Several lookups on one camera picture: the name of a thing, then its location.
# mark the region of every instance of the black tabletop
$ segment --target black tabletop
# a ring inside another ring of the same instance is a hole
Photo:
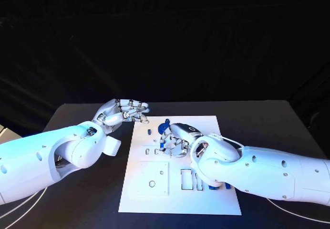
[[[45,131],[91,120],[101,104],[63,104]],[[288,102],[197,102],[150,103],[148,116],[216,115],[222,135],[246,146],[326,158]],[[281,211],[265,198],[236,190],[242,216],[118,213],[125,166],[134,123],[122,123],[111,134],[121,140],[115,157],[102,154],[88,169],[73,172],[53,184],[17,228],[328,228],[330,225],[303,219]],[[0,219],[1,228],[20,217],[37,196],[9,216]],[[0,215],[23,200],[0,206]],[[275,203],[310,218],[330,221],[330,207],[313,203]]]

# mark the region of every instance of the cable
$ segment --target cable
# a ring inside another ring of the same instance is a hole
[[[37,198],[34,204],[32,205],[32,207],[30,207],[29,210],[26,211],[26,213],[20,216],[20,218],[9,225],[4,229],[9,229],[10,226],[13,226],[13,225],[19,222],[19,220],[24,217],[24,215],[27,214],[27,212],[29,212],[29,211],[32,210],[32,208],[34,207],[37,201],[40,200],[40,198],[42,198],[45,192],[46,192],[46,188],[45,188],[45,190],[43,190],[43,192],[42,192],[42,194],[40,194],[40,196],[39,196],[39,198]]]
[[[241,147],[243,147],[243,145],[242,145],[241,143],[235,142],[232,139],[229,139],[229,138],[226,138],[226,137],[223,137],[223,136],[220,136],[220,138],[223,138],[225,140],[233,142],[233,143],[238,144]]]
[[[327,222],[327,221],[321,221],[321,220],[317,220],[317,219],[304,217],[304,216],[301,216],[301,215],[292,213],[291,211],[282,209],[282,208],[281,208],[268,198],[266,198],[266,200],[268,200],[268,201],[269,201],[282,211],[285,211],[287,213],[290,213],[290,214],[292,214],[292,215],[295,215],[295,216],[298,216],[298,217],[301,217],[301,218],[304,218],[304,219],[308,219],[308,220],[311,220],[311,221],[315,221],[315,222],[320,222],[320,223],[328,223],[328,224],[330,224],[330,222]]]
[[[0,216],[0,218],[3,218],[6,215],[9,215],[17,208],[20,208],[22,206],[23,206],[23,204],[33,198],[33,196],[37,194],[39,192],[36,192],[32,196],[30,196],[30,198],[14,208],[14,209],[11,209],[6,214],[3,214],[1,216]]]

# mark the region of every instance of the black curtain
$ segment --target black curtain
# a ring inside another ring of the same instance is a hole
[[[0,123],[23,136],[63,103],[285,99],[305,124],[328,103],[328,13],[310,3],[7,0],[0,41]]]

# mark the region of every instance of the white board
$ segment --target white board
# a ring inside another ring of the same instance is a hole
[[[170,124],[189,124],[205,135],[210,132],[220,134],[216,116],[148,117],[147,125],[135,123],[118,212],[241,215],[235,188],[226,189],[222,185],[217,190],[209,190],[209,185],[196,179],[196,172],[190,168],[190,156],[170,158],[157,152],[158,125],[167,118]],[[193,190],[181,189],[181,170],[186,171],[184,179],[189,182],[187,175],[192,174]]]

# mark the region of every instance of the robotic arm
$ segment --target robotic arm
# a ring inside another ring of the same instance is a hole
[[[215,133],[203,136],[180,123],[166,129],[160,142],[164,154],[183,157],[190,153],[192,168],[207,185],[219,187],[226,182],[261,197],[330,206],[330,160],[243,146]]]
[[[88,168],[104,152],[115,156],[119,140],[107,136],[122,122],[148,123],[148,104],[108,101],[92,121],[0,145],[0,205],[22,199]],[[63,159],[55,163],[55,155]]]

